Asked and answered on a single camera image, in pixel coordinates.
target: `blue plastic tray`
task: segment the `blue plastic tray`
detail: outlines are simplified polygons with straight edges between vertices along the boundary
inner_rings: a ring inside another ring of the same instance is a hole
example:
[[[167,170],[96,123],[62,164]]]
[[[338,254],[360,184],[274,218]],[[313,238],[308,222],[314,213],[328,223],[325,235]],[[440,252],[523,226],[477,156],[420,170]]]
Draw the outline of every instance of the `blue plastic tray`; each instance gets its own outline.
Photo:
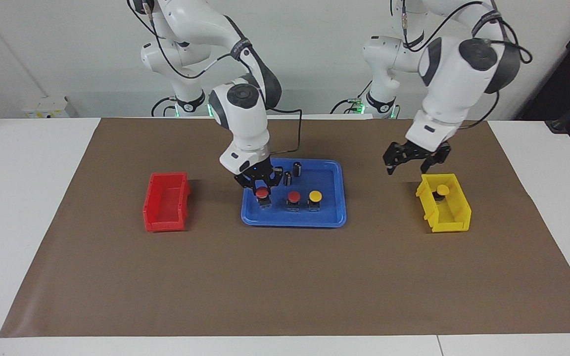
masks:
[[[281,182],[278,187],[272,188],[271,208],[262,209],[251,189],[244,190],[241,220],[252,226],[342,227],[346,223],[346,203],[340,164],[332,160],[272,158],[272,165],[282,166],[285,172],[292,171],[294,162],[302,164],[302,174],[298,178],[293,177],[289,187]],[[307,199],[309,193],[315,190],[323,194],[321,211],[310,212],[307,209]],[[299,212],[287,211],[285,207],[290,191],[300,192]]]

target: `yellow push button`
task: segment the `yellow push button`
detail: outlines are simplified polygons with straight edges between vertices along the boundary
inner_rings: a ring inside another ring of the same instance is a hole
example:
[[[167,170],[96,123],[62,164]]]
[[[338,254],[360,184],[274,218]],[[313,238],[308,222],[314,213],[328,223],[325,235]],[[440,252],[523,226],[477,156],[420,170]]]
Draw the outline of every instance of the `yellow push button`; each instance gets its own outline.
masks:
[[[323,194],[319,191],[312,191],[309,193],[309,200],[312,203],[320,203],[323,200]]]
[[[448,188],[447,185],[441,184],[437,187],[437,194],[439,194],[440,196],[446,196],[450,194],[450,189]]]

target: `brown table surface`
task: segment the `brown table surface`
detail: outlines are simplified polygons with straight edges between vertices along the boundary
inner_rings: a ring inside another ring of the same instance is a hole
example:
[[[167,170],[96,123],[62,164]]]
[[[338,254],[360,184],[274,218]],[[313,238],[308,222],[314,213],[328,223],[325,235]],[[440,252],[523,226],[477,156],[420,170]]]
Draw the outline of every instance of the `brown table surface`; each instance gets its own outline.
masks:
[[[337,160],[338,229],[249,227],[212,120],[102,119],[0,332],[20,336],[570,333],[570,267],[489,126],[445,165],[469,232],[433,234],[412,162],[381,156],[410,122],[305,121],[295,158]],[[296,123],[270,123],[274,149]],[[145,232],[152,172],[190,177],[189,230]]]

